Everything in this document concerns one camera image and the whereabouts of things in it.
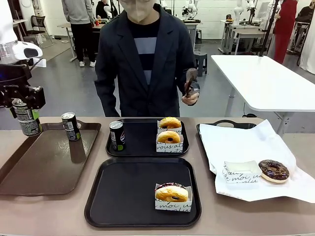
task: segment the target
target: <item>glazed donut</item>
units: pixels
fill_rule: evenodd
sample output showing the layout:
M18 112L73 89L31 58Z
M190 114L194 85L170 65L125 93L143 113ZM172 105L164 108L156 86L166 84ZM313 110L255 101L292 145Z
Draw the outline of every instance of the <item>glazed donut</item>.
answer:
M159 126L163 129L175 129L182 127L182 123L175 117L166 117L159 122Z
M264 160L258 165L262 170L261 176L270 182L284 183L289 178L289 170L278 161Z
M181 137L174 131L163 131L157 136L157 141L166 144L178 144L181 142Z
M178 183L165 183L156 189L156 198L167 202L187 202L188 191Z

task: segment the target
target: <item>can lid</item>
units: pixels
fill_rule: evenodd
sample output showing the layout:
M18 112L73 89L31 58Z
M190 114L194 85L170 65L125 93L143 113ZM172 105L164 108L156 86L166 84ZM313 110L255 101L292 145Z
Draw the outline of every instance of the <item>can lid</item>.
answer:
M13 105L13 106L22 107L22 106L26 106L26 103L23 102L20 98L15 98L15 99L12 101L12 105Z
M67 112L62 114L61 119L71 119L75 116L75 113L73 112Z
M122 126L123 126L123 123L121 121L113 121L109 124L109 127L111 129L119 129Z

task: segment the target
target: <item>face mask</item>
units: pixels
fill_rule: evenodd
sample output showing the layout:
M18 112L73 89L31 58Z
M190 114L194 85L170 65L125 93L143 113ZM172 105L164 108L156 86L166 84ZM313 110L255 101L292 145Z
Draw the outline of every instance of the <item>face mask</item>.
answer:
M152 11L155 0L120 0L121 5L135 22L141 22Z

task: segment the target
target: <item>black chair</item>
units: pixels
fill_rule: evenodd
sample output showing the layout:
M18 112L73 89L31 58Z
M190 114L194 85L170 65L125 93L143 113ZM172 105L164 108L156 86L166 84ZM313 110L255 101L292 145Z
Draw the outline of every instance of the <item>black chair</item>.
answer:
M42 44L40 43L41 48L47 48L54 45L54 42L51 39L51 36L47 32L44 21L45 21L45 16L31 16L31 27L33 28L33 30L27 31L28 35L38 35L38 34L44 34L44 33L48 35L48 38L50 39L51 44L46 47L43 47Z

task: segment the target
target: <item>person's left hand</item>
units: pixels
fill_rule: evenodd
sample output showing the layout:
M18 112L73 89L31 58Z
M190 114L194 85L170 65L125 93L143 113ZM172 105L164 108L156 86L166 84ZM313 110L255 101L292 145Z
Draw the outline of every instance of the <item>person's left hand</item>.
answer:
M183 96L182 102L184 102L186 105L193 105L198 101L198 98L199 98L199 93L197 92L190 97Z

